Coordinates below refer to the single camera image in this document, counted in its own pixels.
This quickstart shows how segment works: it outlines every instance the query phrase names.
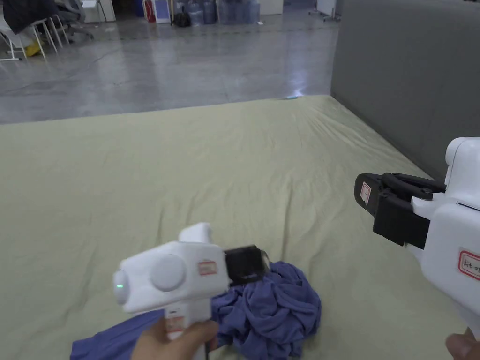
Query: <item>gray partition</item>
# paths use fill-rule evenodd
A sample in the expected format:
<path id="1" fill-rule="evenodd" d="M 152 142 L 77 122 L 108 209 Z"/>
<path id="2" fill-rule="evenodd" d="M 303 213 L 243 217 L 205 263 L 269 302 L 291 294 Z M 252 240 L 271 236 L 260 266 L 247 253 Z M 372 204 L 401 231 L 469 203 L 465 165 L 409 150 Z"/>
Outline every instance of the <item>gray partition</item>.
<path id="1" fill-rule="evenodd" d="M 332 95 L 427 173 L 480 136 L 480 4 L 345 0 Z"/>

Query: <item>shiny floor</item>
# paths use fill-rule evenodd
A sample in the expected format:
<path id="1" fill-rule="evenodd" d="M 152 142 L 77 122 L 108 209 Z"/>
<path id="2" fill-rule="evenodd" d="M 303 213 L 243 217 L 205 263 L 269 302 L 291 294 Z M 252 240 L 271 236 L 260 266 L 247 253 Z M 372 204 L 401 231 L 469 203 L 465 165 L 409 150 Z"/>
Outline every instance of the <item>shiny floor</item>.
<path id="1" fill-rule="evenodd" d="M 0 62 L 0 123 L 328 94 L 338 24 L 298 4 L 263 25 L 88 25 L 47 62 Z"/>

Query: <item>crumpled fabric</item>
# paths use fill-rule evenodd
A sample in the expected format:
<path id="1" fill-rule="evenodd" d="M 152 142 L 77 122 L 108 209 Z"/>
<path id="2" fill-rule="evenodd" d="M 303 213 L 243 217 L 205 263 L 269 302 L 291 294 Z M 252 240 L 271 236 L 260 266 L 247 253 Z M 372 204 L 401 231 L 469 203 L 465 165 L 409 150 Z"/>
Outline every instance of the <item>crumpled fabric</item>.
<path id="1" fill-rule="evenodd" d="M 235 345 L 249 360 L 300 357 L 304 339 L 320 324 L 320 298 L 303 272 L 282 261 L 270 270 L 263 281 L 212 299 L 220 345 Z"/>
<path id="2" fill-rule="evenodd" d="M 93 337 L 74 341 L 70 360 L 130 360 L 140 334 L 163 316 L 163 310 L 146 312 Z"/>
<path id="3" fill-rule="evenodd" d="M 303 272 L 284 262 L 270 269 L 262 281 L 212 299 L 219 346 L 233 344 L 249 360 L 300 357 L 303 340 L 320 324 L 320 298 Z M 75 341 L 70 360 L 129 360 L 142 331 L 163 316 L 163 310 L 147 312 Z"/>

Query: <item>red-bordered label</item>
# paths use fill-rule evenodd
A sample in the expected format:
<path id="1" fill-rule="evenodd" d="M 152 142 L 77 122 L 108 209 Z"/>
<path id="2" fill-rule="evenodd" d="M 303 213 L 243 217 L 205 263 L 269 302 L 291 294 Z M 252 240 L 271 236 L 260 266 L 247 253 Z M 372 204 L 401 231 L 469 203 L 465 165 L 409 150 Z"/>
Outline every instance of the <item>red-bordered label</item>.
<path id="1" fill-rule="evenodd" d="M 480 255 L 462 250 L 458 260 L 458 269 L 461 273 L 480 281 Z"/>
<path id="2" fill-rule="evenodd" d="M 184 316 L 175 316 L 165 319 L 167 333 L 175 333 L 177 331 L 185 330 Z"/>
<path id="3" fill-rule="evenodd" d="M 361 187 L 360 197 L 368 205 L 368 200 L 370 199 L 370 194 L 372 193 L 372 188 L 368 186 L 366 182 L 363 182 Z"/>
<path id="4" fill-rule="evenodd" d="M 201 261 L 198 263 L 198 273 L 200 276 L 214 275 L 217 273 L 215 261 Z"/>

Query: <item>white chair leg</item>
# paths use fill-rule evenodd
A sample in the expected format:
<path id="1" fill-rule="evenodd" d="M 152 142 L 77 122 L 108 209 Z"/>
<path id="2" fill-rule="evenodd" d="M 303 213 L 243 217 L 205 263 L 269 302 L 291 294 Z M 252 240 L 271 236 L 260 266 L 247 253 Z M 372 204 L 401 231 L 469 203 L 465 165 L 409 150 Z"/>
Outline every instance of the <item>white chair leg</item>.
<path id="1" fill-rule="evenodd" d="M 70 45 L 70 41 L 68 41 L 68 36 L 67 36 L 67 33 L 65 32 L 65 28 L 63 27 L 63 24 L 62 24 L 62 22 L 61 22 L 61 20 L 60 20 L 60 17 L 59 17 L 57 14 L 55 14 L 54 16 L 57 17 L 57 20 L 58 20 L 59 23 L 60 23 L 60 28 L 61 28 L 61 30 L 63 31 L 63 36 L 65 37 L 65 41 L 67 42 L 68 45 Z"/>
<path id="2" fill-rule="evenodd" d="M 48 26 L 47 26 L 47 21 L 45 20 L 43 23 L 43 28 L 45 30 L 45 33 L 47 34 L 48 42 L 53 46 L 53 49 L 55 50 L 55 53 L 58 55 L 57 47 L 55 46 L 55 43 L 53 42 L 52 36 L 50 35 L 50 31 L 48 31 Z"/>
<path id="3" fill-rule="evenodd" d="M 60 48 L 63 48 L 63 44 L 61 43 L 59 32 L 57 31 L 57 28 L 55 27 L 55 23 L 53 22 L 53 18 L 50 18 L 50 24 L 52 24 L 52 32 L 55 33 L 55 36 L 57 37 L 57 41 L 60 44 Z"/>
<path id="4" fill-rule="evenodd" d="M 103 18 L 105 19 L 105 22 L 107 22 L 107 17 L 105 16 L 105 10 L 103 10 L 103 5 L 102 5 L 102 1 L 101 0 L 96 0 L 97 1 L 97 10 L 98 10 L 98 6 L 100 5 L 100 8 L 102 9 L 102 13 L 103 13 Z"/>
<path id="5" fill-rule="evenodd" d="M 25 53 L 25 47 L 24 44 L 22 43 L 22 37 L 19 36 L 18 39 L 20 40 L 20 46 L 22 47 L 22 52 L 24 53 L 25 59 L 27 58 L 27 54 Z"/>
<path id="6" fill-rule="evenodd" d="M 8 59 L 0 59 L 0 61 L 12 61 L 12 60 L 21 60 L 19 58 L 15 57 L 15 51 L 13 50 L 13 43 L 11 40 L 10 41 L 10 51 L 7 51 L 7 53 L 11 53 L 12 57 Z"/>
<path id="7" fill-rule="evenodd" d="M 40 41 L 40 37 L 38 36 L 38 32 L 36 31 L 36 26 L 32 26 L 32 27 L 33 27 L 33 32 L 35 34 L 36 40 L 38 41 L 38 45 L 40 46 L 40 51 L 42 52 L 43 58 L 46 61 L 47 57 L 45 56 L 45 52 L 43 51 L 42 42 Z"/>

